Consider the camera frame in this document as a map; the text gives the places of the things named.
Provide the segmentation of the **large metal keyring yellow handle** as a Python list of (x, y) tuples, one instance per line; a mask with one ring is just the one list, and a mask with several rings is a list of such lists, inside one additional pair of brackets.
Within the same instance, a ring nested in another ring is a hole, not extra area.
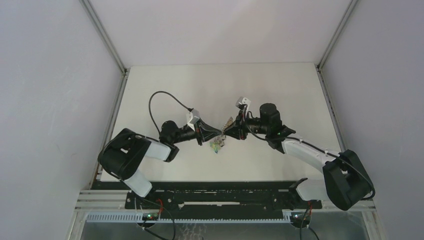
[(224, 135), (224, 131), (234, 122), (234, 119), (232, 116), (229, 117), (225, 125), (220, 129), (221, 134), (217, 136), (214, 140), (214, 143), (216, 146), (222, 148), (225, 145), (226, 136)]

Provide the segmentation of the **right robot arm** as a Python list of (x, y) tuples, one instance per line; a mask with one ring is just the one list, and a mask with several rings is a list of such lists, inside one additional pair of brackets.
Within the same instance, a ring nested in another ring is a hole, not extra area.
[(336, 152), (323, 149), (304, 140), (295, 130), (283, 124), (280, 112), (273, 103), (264, 103), (259, 116), (252, 117), (247, 104), (238, 105), (234, 122), (223, 134), (246, 140), (251, 134), (267, 142), (274, 150), (293, 156), (318, 170), (323, 178), (304, 177), (290, 187), (289, 203), (302, 208), (308, 201), (330, 201), (347, 211), (359, 201), (374, 198), (376, 190), (359, 156), (353, 150)]

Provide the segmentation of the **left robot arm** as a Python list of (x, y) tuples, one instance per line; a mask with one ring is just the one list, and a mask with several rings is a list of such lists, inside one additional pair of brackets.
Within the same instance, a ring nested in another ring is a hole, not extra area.
[(143, 159), (151, 158), (169, 163), (179, 153), (177, 143), (196, 140), (201, 146), (221, 133), (220, 129), (201, 119), (193, 126), (186, 124), (182, 127), (168, 120), (162, 124), (158, 140), (124, 128), (103, 147), (97, 161), (103, 170), (137, 195), (138, 204), (149, 209), (155, 205), (157, 196), (151, 191), (152, 183), (142, 173), (140, 165)]

